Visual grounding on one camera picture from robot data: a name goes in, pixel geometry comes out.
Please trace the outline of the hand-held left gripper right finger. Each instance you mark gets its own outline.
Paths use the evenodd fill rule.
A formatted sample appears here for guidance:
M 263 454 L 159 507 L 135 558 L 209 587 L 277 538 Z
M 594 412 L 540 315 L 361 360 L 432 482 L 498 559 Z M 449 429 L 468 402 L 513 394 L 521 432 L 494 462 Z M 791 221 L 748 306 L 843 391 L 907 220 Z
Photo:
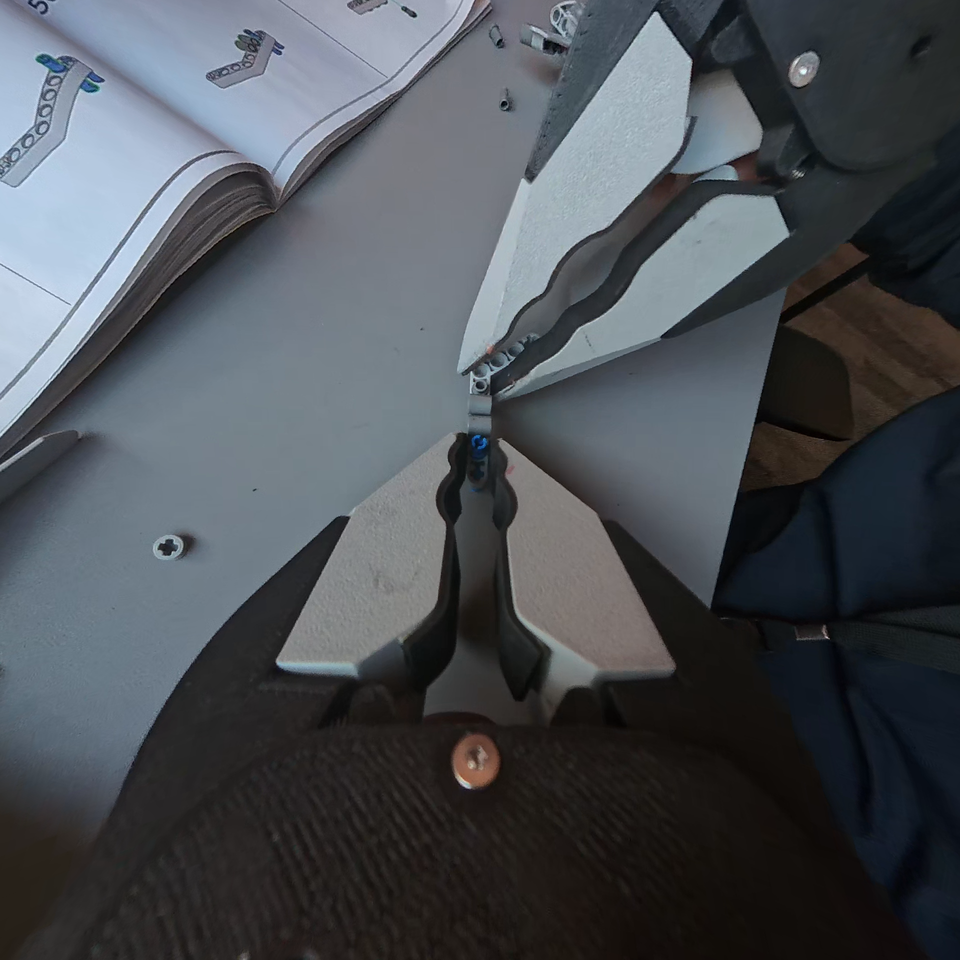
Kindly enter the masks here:
M 549 721 L 574 689 L 676 669 L 598 514 L 505 440 L 490 452 L 499 661 Z

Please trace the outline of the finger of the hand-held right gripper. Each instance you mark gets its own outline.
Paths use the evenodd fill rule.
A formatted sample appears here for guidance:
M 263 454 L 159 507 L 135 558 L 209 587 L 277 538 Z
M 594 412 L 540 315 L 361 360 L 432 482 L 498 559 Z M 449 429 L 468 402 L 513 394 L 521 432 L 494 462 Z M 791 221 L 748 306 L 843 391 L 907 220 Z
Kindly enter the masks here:
M 584 10 L 463 334 L 465 374 L 505 344 L 559 261 L 615 225 L 664 175 L 755 153 L 737 81 L 692 83 L 716 10 Z
M 521 397 L 662 339 L 790 235 L 785 187 L 695 180 L 640 223 L 649 198 L 558 261 L 512 334 L 538 338 L 506 369 Z

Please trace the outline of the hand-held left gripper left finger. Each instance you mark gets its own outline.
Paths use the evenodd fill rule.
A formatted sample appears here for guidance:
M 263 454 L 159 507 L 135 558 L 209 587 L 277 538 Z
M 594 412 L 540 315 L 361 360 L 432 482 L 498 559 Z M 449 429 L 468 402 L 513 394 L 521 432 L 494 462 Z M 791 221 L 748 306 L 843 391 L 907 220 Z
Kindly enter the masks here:
M 462 436 L 448 434 L 362 501 L 275 663 L 419 693 L 455 650 Z

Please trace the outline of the grey angled lego beam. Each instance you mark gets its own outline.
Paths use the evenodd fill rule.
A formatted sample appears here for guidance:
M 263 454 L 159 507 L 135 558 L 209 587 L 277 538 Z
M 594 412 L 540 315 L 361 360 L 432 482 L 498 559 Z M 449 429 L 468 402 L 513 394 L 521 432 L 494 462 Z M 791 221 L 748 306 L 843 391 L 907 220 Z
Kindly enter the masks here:
M 484 489 L 489 479 L 490 444 L 493 426 L 493 376 L 509 367 L 529 346 L 539 339 L 530 333 L 498 352 L 469 371 L 466 434 L 468 439 L 466 477 L 472 491 Z

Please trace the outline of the person's right forearm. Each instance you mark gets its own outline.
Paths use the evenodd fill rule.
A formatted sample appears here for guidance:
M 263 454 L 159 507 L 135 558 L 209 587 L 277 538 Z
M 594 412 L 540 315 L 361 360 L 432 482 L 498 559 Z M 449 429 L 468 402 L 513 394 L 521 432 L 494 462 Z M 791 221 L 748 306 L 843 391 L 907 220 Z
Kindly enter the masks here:
M 850 243 L 870 259 L 870 282 L 959 327 L 959 127 L 936 162 L 898 191 Z

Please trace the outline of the grey curved lego panel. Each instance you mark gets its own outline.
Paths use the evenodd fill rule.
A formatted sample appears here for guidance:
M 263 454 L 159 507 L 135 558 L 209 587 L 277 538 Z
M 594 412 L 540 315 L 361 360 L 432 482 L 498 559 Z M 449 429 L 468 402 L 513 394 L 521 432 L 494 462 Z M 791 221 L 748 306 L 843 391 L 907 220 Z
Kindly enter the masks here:
M 69 429 L 36 438 L 1 462 L 1 503 L 30 484 L 67 451 L 73 449 L 82 433 Z

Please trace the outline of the lego instruction booklet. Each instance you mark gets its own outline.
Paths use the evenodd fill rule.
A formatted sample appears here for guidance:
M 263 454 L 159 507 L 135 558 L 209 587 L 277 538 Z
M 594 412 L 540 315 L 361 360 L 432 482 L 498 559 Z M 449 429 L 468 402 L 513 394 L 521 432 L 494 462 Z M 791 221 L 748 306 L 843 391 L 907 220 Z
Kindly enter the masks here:
M 3 1 L 2 453 L 489 9 Z

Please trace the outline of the black chair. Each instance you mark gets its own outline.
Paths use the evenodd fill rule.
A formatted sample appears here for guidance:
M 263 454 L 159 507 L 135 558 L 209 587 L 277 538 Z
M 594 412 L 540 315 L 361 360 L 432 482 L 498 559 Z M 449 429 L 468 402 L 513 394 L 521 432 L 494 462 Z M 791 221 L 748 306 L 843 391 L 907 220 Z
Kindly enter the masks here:
M 850 377 L 825 343 L 782 325 L 776 331 L 756 422 L 826 441 L 854 438 Z

